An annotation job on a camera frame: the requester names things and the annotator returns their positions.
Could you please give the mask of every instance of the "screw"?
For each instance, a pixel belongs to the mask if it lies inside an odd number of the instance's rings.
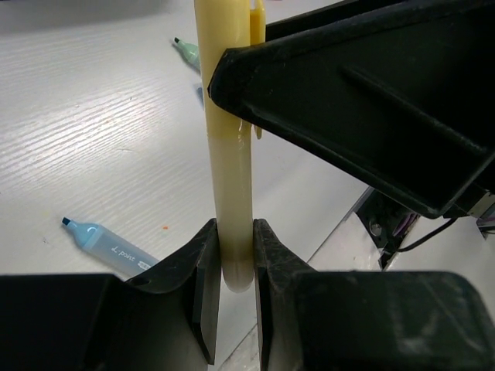
[[[370,232],[373,236],[378,237],[381,235],[381,225],[378,223],[370,223]]]

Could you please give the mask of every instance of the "black plastic jaw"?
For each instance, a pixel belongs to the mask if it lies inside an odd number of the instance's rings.
[[[321,9],[268,25],[266,43],[228,49],[209,94],[435,218],[475,181],[495,192],[494,19],[493,0]]]
[[[492,370],[480,296],[444,272],[316,272],[254,221],[262,371]]]
[[[220,297],[215,220],[122,282],[111,274],[0,277],[2,369],[206,370]]]

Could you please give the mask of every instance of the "wire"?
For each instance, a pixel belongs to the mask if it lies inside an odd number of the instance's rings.
[[[416,247],[418,247],[419,245],[422,245],[423,243],[428,241],[430,238],[433,238],[437,234],[439,234],[439,233],[443,232],[444,230],[446,230],[447,228],[449,228],[456,221],[457,221],[457,218],[452,218],[447,223],[441,225],[436,230],[433,230],[432,232],[428,233],[426,236],[420,238],[416,242],[411,243],[409,246],[401,247],[400,249],[397,249],[395,252],[396,253],[407,253],[408,251],[414,250]]]

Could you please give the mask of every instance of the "cream plastic rod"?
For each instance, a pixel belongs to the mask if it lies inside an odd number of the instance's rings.
[[[242,292],[253,280],[251,125],[220,109],[207,88],[227,48],[250,45],[250,0],[195,0],[203,99],[222,271]]]

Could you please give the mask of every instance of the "light blue highlighter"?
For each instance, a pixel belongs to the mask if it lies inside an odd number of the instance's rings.
[[[67,218],[63,218],[62,224],[72,233],[81,250],[130,277],[159,262],[99,224],[78,223]]]

